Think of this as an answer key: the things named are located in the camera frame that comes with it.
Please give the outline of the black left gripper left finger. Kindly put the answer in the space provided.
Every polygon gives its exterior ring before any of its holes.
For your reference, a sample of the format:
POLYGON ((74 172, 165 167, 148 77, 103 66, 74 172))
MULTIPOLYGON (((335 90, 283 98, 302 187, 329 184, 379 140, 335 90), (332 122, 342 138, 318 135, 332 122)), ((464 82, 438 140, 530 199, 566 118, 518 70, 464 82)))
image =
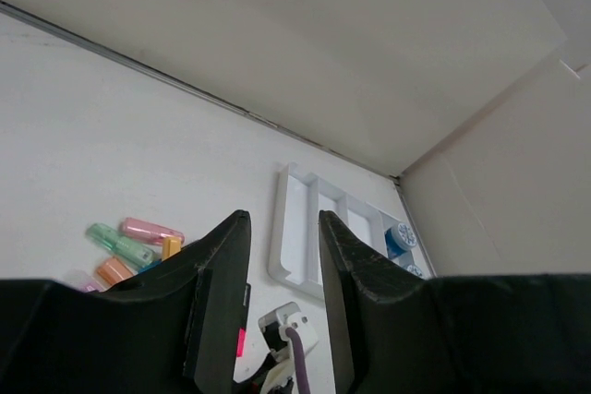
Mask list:
POLYGON ((232 392, 251 247, 247 211, 105 293, 139 343, 115 376, 116 392, 232 392))

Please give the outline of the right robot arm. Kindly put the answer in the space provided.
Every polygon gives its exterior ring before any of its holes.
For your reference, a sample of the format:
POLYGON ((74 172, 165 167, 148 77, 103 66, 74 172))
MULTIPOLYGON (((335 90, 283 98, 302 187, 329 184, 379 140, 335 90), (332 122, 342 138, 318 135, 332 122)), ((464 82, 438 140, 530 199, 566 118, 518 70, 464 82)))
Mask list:
POLYGON ((278 363, 269 352, 260 368, 249 378, 234 382, 232 393, 263 394, 292 393, 295 386, 294 375, 289 374, 287 362, 278 363))

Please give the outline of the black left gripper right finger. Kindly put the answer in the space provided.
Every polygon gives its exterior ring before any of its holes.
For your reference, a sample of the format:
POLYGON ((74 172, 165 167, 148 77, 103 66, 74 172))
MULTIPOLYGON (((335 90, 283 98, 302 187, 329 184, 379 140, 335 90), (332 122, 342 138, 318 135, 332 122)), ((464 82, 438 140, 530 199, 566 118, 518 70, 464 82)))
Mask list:
POLYGON ((337 392, 414 391, 421 280, 359 240, 332 211, 320 212, 319 239, 337 392))

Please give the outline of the blue tape roll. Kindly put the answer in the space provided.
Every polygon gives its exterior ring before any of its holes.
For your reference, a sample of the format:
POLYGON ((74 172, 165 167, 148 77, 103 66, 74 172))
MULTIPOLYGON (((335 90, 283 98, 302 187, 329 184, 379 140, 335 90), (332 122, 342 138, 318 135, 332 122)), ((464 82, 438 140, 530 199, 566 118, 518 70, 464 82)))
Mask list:
POLYGON ((389 259, 400 257, 418 245, 417 237, 410 225, 397 221, 384 233, 387 255, 389 259))
POLYGON ((417 266, 417 265, 415 265, 415 264, 405 264, 405 265, 403 265, 403 269, 404 269, 405 271, 409 272, 410 274, 412 274, 412 275, 414 275, 414 276, 418 277, 418 278, 419 278, 419 279, 421 279, 421 280, 424 280, 424 279, 426 278, 426 277, 425 277, 425 274, 424 274, 424 272, 421 270, 421 268, 420 268, 420 267, 418 267, 418 266, 417 266))

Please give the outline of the pastel yellow clear highlighter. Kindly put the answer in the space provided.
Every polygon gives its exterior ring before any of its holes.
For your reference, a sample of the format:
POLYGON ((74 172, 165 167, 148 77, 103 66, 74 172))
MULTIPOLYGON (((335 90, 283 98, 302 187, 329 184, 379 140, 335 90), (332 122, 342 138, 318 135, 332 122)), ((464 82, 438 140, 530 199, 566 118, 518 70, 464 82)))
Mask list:
POLYGON ((176 236, 169 236, 163 239, 162 244, 162 261, 167 260, 168 258, 178 254, 183 245, 183 240, 176 236))

